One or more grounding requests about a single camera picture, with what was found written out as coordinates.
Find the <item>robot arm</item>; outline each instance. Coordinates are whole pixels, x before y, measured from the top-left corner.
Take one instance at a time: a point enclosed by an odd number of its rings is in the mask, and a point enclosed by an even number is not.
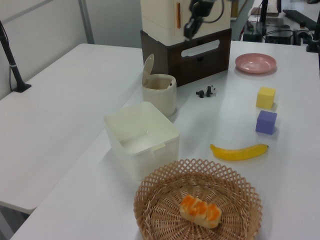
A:
[[[224,0],[222,0],[222,11],[220,16],[214,21],[204,21],[204,17],[208,17],[216,0],[191,0],[189,10],[191,17],[189,22],[184,26],[184,36],[187,40],[191,40],[198,32],[202,23],[214,23],[218,21],[224,13]]]

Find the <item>purple cube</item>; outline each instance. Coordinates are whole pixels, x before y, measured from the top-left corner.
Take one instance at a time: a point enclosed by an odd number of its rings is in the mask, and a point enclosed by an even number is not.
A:
[[[274,133],[277,114],[261,110],[256,120],[255,131],[272,135]]]

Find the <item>floor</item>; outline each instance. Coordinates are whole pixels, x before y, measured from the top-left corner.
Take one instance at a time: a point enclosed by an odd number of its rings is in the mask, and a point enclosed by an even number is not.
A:
[[[254,0],[247,0],[237,19],[231,21],[232,40],[238,41],[241,30],[248,19],[248,12],[253,3]],[[27,214],[0,206],[0,240],[9,240],[27,218]]]

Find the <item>white plastic bin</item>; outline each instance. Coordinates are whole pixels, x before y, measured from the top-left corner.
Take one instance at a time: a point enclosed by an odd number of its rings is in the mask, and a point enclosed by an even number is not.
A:
[[[135,180],[178,160],[180,131],[150,102],[121,108],[104,123],[114,154]]]

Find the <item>white storage box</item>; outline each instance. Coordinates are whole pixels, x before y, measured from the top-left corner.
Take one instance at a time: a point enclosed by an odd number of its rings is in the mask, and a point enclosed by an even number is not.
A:
[[[141,181],[178,160],[180,131],[150,102],[124,107],[104,123],[114,154],[132,178]]]
[[[203,23],[194,36],[202,37],[230,28],[231,1],[224,1],[222,17],[214,23]],[[191,0],[140,0],[142,30],[153,39],[166,46],[182,43],[185,40],[184,26],[189,22]],[[205,21],[213,21],[222,11],[222,0],[217,0]]]

